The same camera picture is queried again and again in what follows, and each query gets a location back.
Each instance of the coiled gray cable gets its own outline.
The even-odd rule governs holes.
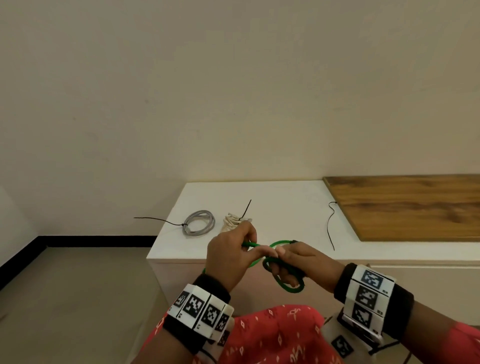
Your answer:
[[[203,217],[204,215],[208,216],[208,223],[207,226],[205,226],[203,229],[192,231],[188,227],[188,224],[190,224],[194,218],[200,218]],[[208,211],[208,210],[199,210],[195,211],[194,213],[190,214],[182,224],[182,229],[183,233],[188,236],[200,236],[203,234],[207,234],[213,227],[215,226],[215,217],[213,214]]]

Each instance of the green cord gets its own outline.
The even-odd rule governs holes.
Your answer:
[[[295,243],[295,240],[280,240],[278,242],[275,242],[275,243],[271,244],[270,247],[273,248],[273,247],[275,247],[277,245],[280,245],[280,244],[292,244],[292,243]],[[254,247],[259,246],[259,245],[260,244],[251,243],[251,242],[243,242],[243,244],[242,244],[242,246],[245,246],[247,248],[250,248],[250,247],[254,248]],[[255,264],[257,264],[261,260],[262,260],[262,258],[255,260],[252,264],[250,264],[249,268],[253,267]],[[271,256],[267,256],[267,257],[265,257],[265,259],[263,259],[263,266],[270,273],[272,272],[272,270],[269,266],[269,263],[277,263],[279,266],[285,268],[291,275],[293,275],[297,279],[297,281],[299,283],[299,286],[297,288],[292,288],[292,287],[287,286],[285,283],[283,283],[278,276],[275,276],[276,282],[284,290],[286,290],[287,292],[290,292],[290,293],[299,293],[305,288],[305,283],[303,282],[303,277],[305,277],[305,273],[301,269],[298,269],[298,268],[296,268],[296,267],[294,267],[290,264],[287,264],[279,258],[273,258]]]

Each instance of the brown wooden panel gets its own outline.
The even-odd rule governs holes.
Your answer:
[[[324,181],[362,241],[480,241],[480,175]]]

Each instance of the person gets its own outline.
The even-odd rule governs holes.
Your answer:
[[[205,274],[228,292],[240,282],[249,265],[264,256],[278,257],[303,270],[308,278],[330,293],[335,292],[345,269],[342,263],[302,242],[276,249],[260,245],[247,251],[241,246],[244,241],[257,242],[256,230],[247,221],[214,237],[207,248]],[[297,279],[284,268],[272,263],[271,269],[284,283],[298,285]],[[203,364],[202,359],[187,349],[189,345],[162,328],[168,321],[166,317],[169,316],[152,331],[132,363]],[[407,321],[399,340],[422,363],[480,363],[480,331],[477,329],[419,302],[413,303]],[[319,330],[323,324],[324,318],[318,312],[301,305],[282,305],[236,317],[218,363],[343,363],[323,339]]]

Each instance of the person's left hand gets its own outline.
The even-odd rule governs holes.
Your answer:
[[[243,242],[257,242],[257,231],[249,221],[221,232],[208,243],[205,273],[222,283],[228,292],[241,281],[255,260],[263,256],[278,257],[275,249],[267,245],[248,250],[242,247]]]

